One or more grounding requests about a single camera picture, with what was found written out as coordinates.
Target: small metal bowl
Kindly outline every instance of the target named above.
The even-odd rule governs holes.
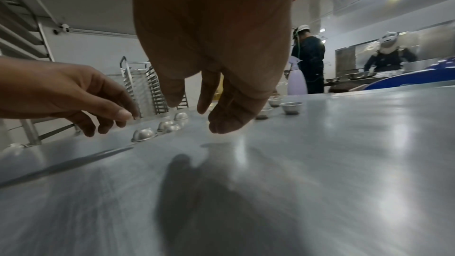
[[[282,102],[283,102],[283,98],[270,98],[269,99],[269,105],[271,107],[279,107]]]
[[[273,108],[271,108],[271,107],[262,108],[261,112],[259,112],[259,114],[256,115],[256,119],[257,120],[264,120],[264,119],[269,118],[269,113],[272,110],[273,110]]]
[[[156,133],[151,128],[138,129],[134,131],[131,142],[141,142],[156,137]]]
[[[340,81],[341,77],[335,77],[335,78],[327,78],[326,81],[327,83],[335,83]]]
[[[188,119],[188,118],[189,118],[189,116],[188,116],[188,114],[186,114],[186,112],[178,112],[174,116],[174,120],[184,120],[184,119]]]
[[[368,73],[365,72],[357,72],[357,73],[351,73],[351,74],[346,74],[346,76],[350,80],[359,80],[359,79],[365,79],[368,76]]]
[[[286,115],[296,115],[300,113],[300,109],[302,108],[302,102],[287,102],[280,104],[281,108]]]
[[[166,133],[171,133],[171,132],[174,132],[174,131],[178,131],[180,129],[181,129],[180,125],[175,124],[175,125],[172,125],[172,126],[168,127],[166,129]]]
[[[172,125],[175,125],[175,122],[172,120],[161,121],[160,124],[158,125],[158,129],[156,131],[158,131],[158,132],[166,131],[166,129],[168,129]]]

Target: blue cover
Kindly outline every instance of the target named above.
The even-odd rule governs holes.
[[[365,90],[400,87],[455,80],[455,57],[440,61],[424,70],[397,75],[368,85]]]

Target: security camera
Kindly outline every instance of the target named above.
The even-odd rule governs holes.
[[[54,34],[55,35],[59,35],[60,33],[63,33],[63,34],[67,34],[67,33],[70,33],[70,26],[68,24],[61,24],[59,26],[59,29],[54,29]]]

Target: stainless steel table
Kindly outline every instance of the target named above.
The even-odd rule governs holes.
[[[134,145],[159,119],[21,150],[0,162],[0,253],[452,256],[454,99],[307,96],[224,136],[192,111]]]

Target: dark uniform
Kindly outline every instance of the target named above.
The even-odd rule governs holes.
[[[305,76],[308,94],[324,93],[324,54],[326,48],[322,41],[314,36],[305,38],[292,49],[292,56],[297,57],[299,68]]]
[[[404,59],[408,62],[417,61],[415,54],[407,48],[399,47],[397,50],[389,54],[384,54],[378,51],[372,55],[370,59],[368,59],[365,64],[364,71],[369,71],[370,67],[373,65],[376,66],[374,72],[398,70],[401,69],[400,63],[403,62]]]

